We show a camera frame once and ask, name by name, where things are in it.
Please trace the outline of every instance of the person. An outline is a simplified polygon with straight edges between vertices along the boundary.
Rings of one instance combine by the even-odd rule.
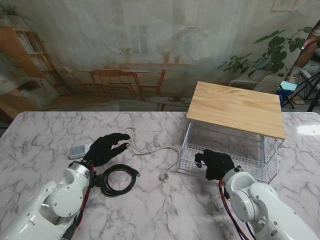
[[[300,52],[299,57],[295,61],[291,71],[287,74],[285,80],[289,83],[299,84],[300,71],[310,61],[317,48],[318,40],[320,38],[320,20],[313,27],[311,33],[306,38],[303,44],[303,50]]]

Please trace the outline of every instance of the black tripod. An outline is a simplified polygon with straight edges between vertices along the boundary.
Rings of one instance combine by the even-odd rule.
[[[312,75],[311,77],[309,77],[308,79],[306,79],[305,81],[301,82],[300,84],[298,84],[296,87],[301,86],[302,84],[305,84],[299,91],[295,92],[293,95],[291,95],[290,97],[288,97],[288,100],[283,104],[282,107],[284,107],[286,104],[290,103],[291,104],[291,100],[297,96],[299,93],[301,93],[304,90],[304,97],[302,97],[304,100],[310,100],[309,97],[311,95],[311,93],[313,92],[313,90],[316,88],[316,86],[318,85],[318,83],[320,82],[320,71],[314,75]],[[311,85],[311,90],[309,91],[309,93],[306,95],[306,88],[308,87],[308,85]],[[307,110],[307,112],[312,112],[314,107],[318,104],[318,100],[320,98],[320,88],[318,90],[318,92],[316,93],[315,97],[313,98],[312,102],[310,103],[310,106]]]

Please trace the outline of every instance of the window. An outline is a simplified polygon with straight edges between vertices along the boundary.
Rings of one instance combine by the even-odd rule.
[[[191,49],[192,49],[192,36],[185,35],[183,39],[183,53],[186,55],[191,54]]]
[[[148,54],[147,26],[130,26],[131,48],[135,54]]]
[[[193,41],[194,41],[193,31],[191,29],[188,29],[183,36],[183,54],[191,55]]]

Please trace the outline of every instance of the black glove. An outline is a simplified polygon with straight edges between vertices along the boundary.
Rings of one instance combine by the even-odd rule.
[[[109,162],[115,156],[126,150],[128,143],[123,143],[113,149],[113,145],[117,145],[121,140],[129,140],[128,134],[112,133],[99,137],[91,146],[90,150],[83,157],[83,160],[89,161],[94,167],[99,167]]]
[[[235,164],[228,154],[214,152],[209,149],[195,155],[196,166],[202,168],[201,161],[207,166],[205,178],[220,180],[228,171],[235,168]]]

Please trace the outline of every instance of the wire basket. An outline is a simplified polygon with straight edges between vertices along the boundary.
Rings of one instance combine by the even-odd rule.
[[[238,129],[191,122],[188,125],[178,168],[205,173],[207,166],[197,167],[195,155],[205,149],[230,155],[235,166],[241,166],[257,181],[270,183],[278,174],[277,140]]]

